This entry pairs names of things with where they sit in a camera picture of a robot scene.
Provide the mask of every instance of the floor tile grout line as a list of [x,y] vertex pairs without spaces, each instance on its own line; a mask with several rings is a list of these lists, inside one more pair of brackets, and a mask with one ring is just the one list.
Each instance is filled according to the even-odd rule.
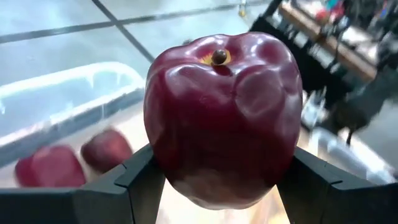
[[[249,2],[247,4],[247,7],[260,6],[265,3],[266,2],[264,2],[264,1]],[[171,13],[153,15],[153,16],[141,16],[141,17],[136,17],[136,18],[117,20],[117,23],[120,23],[121,25],[129,25],[129,24],[135,24],[135,23],[140,23],[140,22],[161,21],[161,20],[173,19],[173,18],[184,17],[184,16],[195,16],[195,15],[205,14],[205,13],[209,13],[209,12],[225,11],[225,10],[233,9],[234,7],[238,7],[238,6],[239,6],[239,4],[230,4],[230,5],[217,6],[217,7],[211,7],[211,8],[206,8],[206,9],[194,9],[194,10],[189,10],[189,11],[171,12]],[[38,39],[41,37],[51,37],[51,36],[62,35],[62,34],[71,34],[71,33],[75,33],[75,32],[101,29],[101,28],[107,28],[107,27],[112,27],[112,26],[116,26],[116,24],[114,24],[111,21],[107,21],[107,22],[97,22],[97,23],[92,23],[92,24],[60,27],[60,28],[54,28],[54,29],[35,30],[35,31],[21,32],[21,33],[16,33],[16,34],[6,34],[6,35],[0,35],[0,44],[17,42],[17,41],[22,41],[22,40]]]
[[100,9],[100,11],[119,29],[125,38],[143,55],[150,63],[152,63],[155,58],[149,51],[118,21],[118,19],[109,11],[100,0],[92,0],[93,3]]

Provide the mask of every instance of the table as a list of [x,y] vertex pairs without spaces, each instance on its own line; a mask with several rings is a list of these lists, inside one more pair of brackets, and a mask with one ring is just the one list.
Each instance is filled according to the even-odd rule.
[[[321,26],[309,18],[304,12],[294,8],[291,3],[282,2],[279,5],[279,14],[286,21],[293,24],[296,28],[306,34],[311,40],[317,40]],[[359,30],[355,30],[353,28],[348,30],[348,34],[351,35],[358,34],[358,32]],[[376,63],[376,58],[374,54],[367,54],[365,56],[365,58],[368,58],[371,61],[371,63],[369,63],[348,47],[344,46],[343,44],[338,44],[338,41],[335,37],[327,37],[323,41],[319,41],[318,44],[320,44],[331,54],[334,54],[337,48],[340,63],[346,66],[348,69],[356,71],[364,81],[371,81],[376,76],[376,67],[374,66]]]

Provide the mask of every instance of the apple stem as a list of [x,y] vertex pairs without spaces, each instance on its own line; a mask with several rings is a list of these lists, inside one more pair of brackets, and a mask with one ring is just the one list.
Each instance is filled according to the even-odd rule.
[[213,65],[222,65],[226,61],[226,58],[226,51],[223,49],[218,49],[213,52],[213,55],[211,56],[211,63]]

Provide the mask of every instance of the apple skin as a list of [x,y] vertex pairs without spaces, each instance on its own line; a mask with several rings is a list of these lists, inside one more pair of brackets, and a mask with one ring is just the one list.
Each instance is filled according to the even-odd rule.
[[15,166],[22,187],[80,187],[86,183],[81,164],[70,146],[48,146]]
[[126,138],[113,129],[107,129],[94,136],[81,147],[80,153],[92,169],[102,174],[132,156]]
[[[213,60],[219,51],[223,63]],[[295,59],[265,33],[173,47],[147,75],[144,124],[156,161],[174,189],[211,210],[248,208],[283,178],[301,110]]]

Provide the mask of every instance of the tile floor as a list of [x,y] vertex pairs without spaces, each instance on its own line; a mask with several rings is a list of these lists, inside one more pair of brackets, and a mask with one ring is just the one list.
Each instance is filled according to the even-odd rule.
[[[0,85],[95,62],[117,61],[143,77],[163,50],[215,33],[238,34],[270,0],[12,0],[0,1]],[[394,106],[359,136],[398,167]]]

